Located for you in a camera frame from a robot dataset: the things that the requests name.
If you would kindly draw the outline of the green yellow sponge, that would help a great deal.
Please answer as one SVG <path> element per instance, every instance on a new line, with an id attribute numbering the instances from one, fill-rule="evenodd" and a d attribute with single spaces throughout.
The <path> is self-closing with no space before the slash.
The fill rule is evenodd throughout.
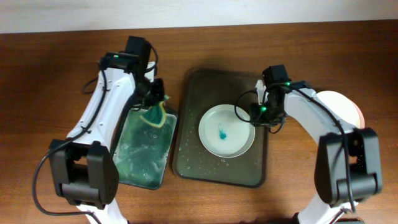
<path id="1" fill-rule="evenodd" d="M 144 114 L 140 115 L 140 119 L 149 126 L 161 128 L 167 119 L 165 102 L 168 99 L 169 96 L 165 95 L 160 102 L 156 103 L 154 106 L 150 106 Z"/>

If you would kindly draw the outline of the white plate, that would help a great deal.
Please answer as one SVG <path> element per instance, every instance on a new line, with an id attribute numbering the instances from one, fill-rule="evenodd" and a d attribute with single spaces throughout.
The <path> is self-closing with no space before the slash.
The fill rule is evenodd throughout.
<path id="1" fill-rule="evenodd" d="M 222 158 L 243 155 L 252 146 L 256 131 L 249 115 L 233 105 L 217 105 L 209 109 L 198 125 L 201 143 L 211 154 Z"/>
<path id="2" fill-rule="evenodd" d="M 356 108 L 356 111 L 358 112 L 358 117 L 359 117 L 359 126 L 358 126 L 358 128 L 363 129 L 363 128 L 365 128 L 365 120 L 364 120 L 363 113 L 362 113 L 360 108 L 355 103 L 353 103 L 353 104 L 354 104 L 354 106 Z"/>
<path id="3" fill-rule="evenodd" d="M 359 117 L 353 101 L 341 93 L 329 90 L 321 91 L 317 96 L 332 112 L 358 128 Z"/>

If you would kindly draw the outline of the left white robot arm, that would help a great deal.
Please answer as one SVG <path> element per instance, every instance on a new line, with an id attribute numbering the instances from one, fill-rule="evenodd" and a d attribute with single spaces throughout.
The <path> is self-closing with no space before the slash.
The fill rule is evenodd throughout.
<path id="1" fill-rule="evenodd" d="M 138 54 L 107 53 L 79 122 L 66 139 L 50 144 L 47 158 L 56 194 L 90 223 L 128 222 L 115 199 L 119 173 L 111 146 L 119 121 L 130 112 L 145 110 L 139 121 L 153 128 L 166 122 L 167 96 L 156 72 L 157 61 Z"/>

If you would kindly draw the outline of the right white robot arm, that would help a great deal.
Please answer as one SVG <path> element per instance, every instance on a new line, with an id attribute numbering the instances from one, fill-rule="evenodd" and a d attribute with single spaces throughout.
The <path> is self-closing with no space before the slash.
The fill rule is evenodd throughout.
<path id="1" fill-rule="evenodd" d="M 379 139 L 371 128 L 359 129 L 332 112 L 305 81 L 264 84 L 253 91 L 250 107 L 254 126 L 295 119 L 318 146 L 314 183 L 316 194 L 292 219 L 293 223 L 336 223 L 357 204 L 382 190 Z"/>

